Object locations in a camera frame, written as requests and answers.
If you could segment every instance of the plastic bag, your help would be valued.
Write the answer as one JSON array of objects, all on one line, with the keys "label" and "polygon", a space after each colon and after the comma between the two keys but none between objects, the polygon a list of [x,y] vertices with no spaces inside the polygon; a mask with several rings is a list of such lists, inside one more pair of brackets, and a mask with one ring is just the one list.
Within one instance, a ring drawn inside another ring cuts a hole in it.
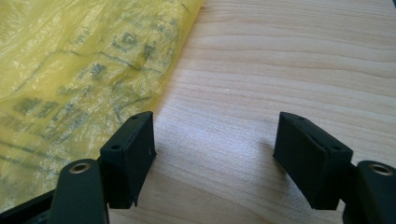
[{"label": "plastic bag", "polygon": [[0,2],[0,211],[155,103],[203,2]]}]

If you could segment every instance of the wooden surface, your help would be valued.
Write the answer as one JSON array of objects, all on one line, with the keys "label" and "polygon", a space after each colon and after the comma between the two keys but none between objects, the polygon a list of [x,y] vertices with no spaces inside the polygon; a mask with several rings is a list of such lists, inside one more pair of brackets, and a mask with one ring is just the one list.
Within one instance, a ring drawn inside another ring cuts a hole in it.
[{"label": "wooden surface", "polygon": [[353,163],[396,167],[391,0],[207,0],[155,111],[158,157],[111,223],[342,223],[312,210],[272,158],[280,111]]}]

